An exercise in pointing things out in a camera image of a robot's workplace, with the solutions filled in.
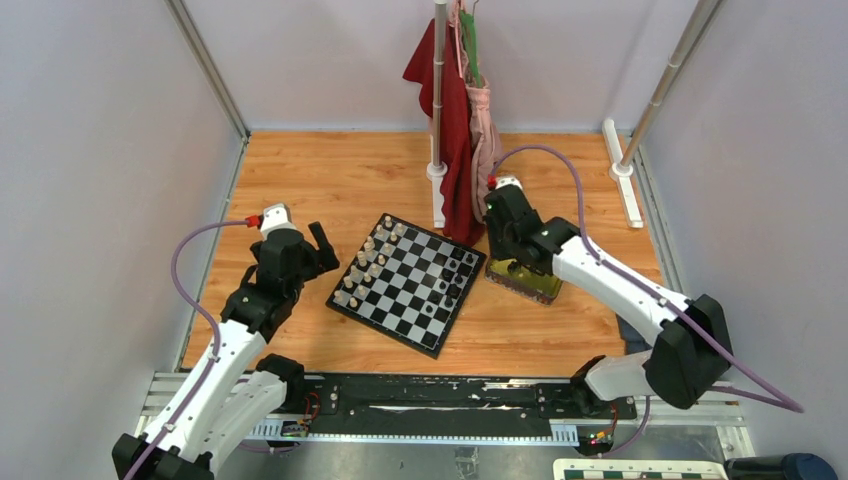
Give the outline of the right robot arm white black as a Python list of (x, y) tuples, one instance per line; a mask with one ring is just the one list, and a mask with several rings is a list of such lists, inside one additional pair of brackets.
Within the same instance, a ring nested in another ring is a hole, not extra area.
[(513, 176), (493, 178), (484, 198), (490, 252), (512, 272), (553, 277), (591, 294), (627, 321), (648, 349), (597, 356), (571, 378), (571, 403), (596, 417), (614, 400), (655, 395), (691, 408), (729, 369), (721, 355), (731, 343), (719, 302), (669, 290), (604, 252), (576, 225), (542, 221)]

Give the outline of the black rook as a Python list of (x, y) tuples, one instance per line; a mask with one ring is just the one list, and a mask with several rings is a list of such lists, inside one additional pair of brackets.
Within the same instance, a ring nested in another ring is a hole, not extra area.
[(457, 248), (457, 247), (455, 247), (450, 254), (450, 257), (452, 259), (456, 259), (458, 261), (461, 261), (464, 258), (464, 256), (465, 256), (465, 251), (463, 249)]

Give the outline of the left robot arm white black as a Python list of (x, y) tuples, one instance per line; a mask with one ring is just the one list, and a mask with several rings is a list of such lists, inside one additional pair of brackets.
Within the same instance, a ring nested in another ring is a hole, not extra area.
[(308, 241), (283, 203), (241, 220), (262, 236), (255, 259), (214, 320), (188, 295), (178, 293), (210, 324), (212, 340), (177, 392), (136, 435), (112, 449), (120, 479), (213, 479), (248, 433), (268, 414), (298, 411), (306, 400), (305, 369), (264, 348), (291, 316), (306, 282), (335, 270), (339, 260), (318, 222)]

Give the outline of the yellow square tin box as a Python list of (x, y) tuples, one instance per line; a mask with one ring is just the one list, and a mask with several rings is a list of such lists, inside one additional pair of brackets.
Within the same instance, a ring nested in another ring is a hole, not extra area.
[(553, 304), (563, 285), (563, 281), (557, 277), (535, 273), (515, 259), (489, 259), (485, 267), (485, 278), (543, 306)]

